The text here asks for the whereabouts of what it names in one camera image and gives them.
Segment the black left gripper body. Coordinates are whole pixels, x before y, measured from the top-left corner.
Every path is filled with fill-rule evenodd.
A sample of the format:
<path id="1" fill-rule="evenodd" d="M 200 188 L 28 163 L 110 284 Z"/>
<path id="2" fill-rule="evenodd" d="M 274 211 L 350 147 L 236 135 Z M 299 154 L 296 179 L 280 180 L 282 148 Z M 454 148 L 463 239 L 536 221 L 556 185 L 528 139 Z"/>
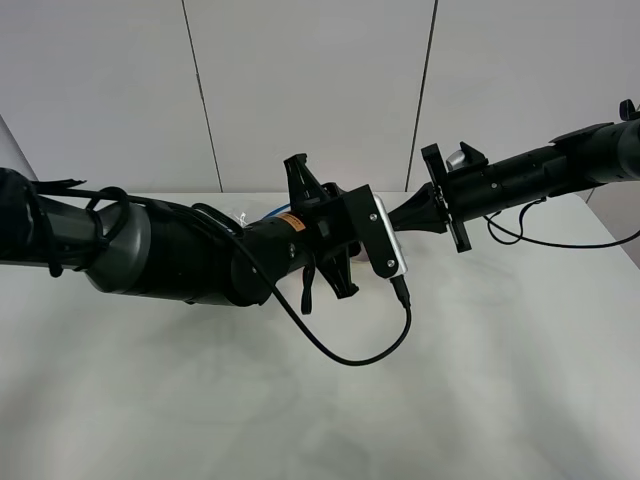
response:
<path id="1" fill-rule="evenodd" d="M 289 193 L 289 214 L 302 224 L 296 252 L 304 260 L 301 311 L 312 311 L 312 286 L 317 274 L 327 281 L 339 299 L 358 292 L 352 281 L 351 257 L 360 252 L 340 188 L 322 185 L 306 166 L 307 155 L 284 161 Z"/>

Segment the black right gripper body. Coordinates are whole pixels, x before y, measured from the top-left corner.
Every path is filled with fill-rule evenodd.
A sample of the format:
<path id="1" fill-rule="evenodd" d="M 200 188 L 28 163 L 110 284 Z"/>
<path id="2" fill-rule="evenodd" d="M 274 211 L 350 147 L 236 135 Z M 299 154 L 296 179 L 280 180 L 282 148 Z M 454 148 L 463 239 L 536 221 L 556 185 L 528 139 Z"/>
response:
<path id="1" fill-rule="evenodd" d="M 458 150 L 466 155 L 466 166 L 449 172 L 437 144 L 421 149 L 422 158 L 431 177 L 431 183 L 440 195 L 446 209 L 446 226 L 458 252 L 471 249 L 465 223 L 492 212 L 491 183 L 485 174 L 488 159 L 478 150 L 461 142 Z"/>

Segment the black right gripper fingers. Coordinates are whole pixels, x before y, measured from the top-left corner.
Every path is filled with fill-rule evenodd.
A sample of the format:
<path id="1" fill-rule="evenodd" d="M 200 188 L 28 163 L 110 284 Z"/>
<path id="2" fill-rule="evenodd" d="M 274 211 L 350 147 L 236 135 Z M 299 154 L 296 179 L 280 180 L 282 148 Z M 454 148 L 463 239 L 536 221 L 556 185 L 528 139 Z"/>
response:
<path id="1" fill-rule="evenodd" d="M 393 209 L 389 218 L 396 232 L 446 232 L 446 209 L 431 182 L 425 183 L 407 201 Z"/>

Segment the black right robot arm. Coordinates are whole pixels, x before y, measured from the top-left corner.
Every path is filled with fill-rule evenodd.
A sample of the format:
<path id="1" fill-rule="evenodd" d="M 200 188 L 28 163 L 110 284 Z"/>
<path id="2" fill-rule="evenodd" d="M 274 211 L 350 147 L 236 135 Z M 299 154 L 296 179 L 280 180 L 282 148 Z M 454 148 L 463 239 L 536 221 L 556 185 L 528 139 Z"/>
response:
<path id="1" fill-rule="evenodd" d="M 492 163 L 467 143 L 448 158 L 437 145 L 422 149 L 431 177 L 390 214 L 397 231 L 452 234 L 458 252 L 470 250 L 467 222 L 482 218 L 502 245 L 525 240 L 495 221 L 518 207 L 522 214 L 547 199 L 639 178 L 639 115 L 564 134 L 548 146 Z"/>

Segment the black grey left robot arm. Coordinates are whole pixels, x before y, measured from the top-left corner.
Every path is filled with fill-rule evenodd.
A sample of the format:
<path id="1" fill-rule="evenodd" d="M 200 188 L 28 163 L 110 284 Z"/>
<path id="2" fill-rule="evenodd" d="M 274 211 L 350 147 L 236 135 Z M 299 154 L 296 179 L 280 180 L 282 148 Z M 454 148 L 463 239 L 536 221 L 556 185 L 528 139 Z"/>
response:
<path id="1" fill-rule="evenodd" d="M 261 305 L 294 271 L 321 274 L 338 298 L 357 292 L 350 260 L 375 207 L 368 187 L 317 182 L 303 156 L 285 163 L 290 208 L 241 224 L 205 203 L 183 205 L 79 180 L 39 182 L 1 172 L 1 260 L 84 273 L 102 292 L 188 304 Z"/>

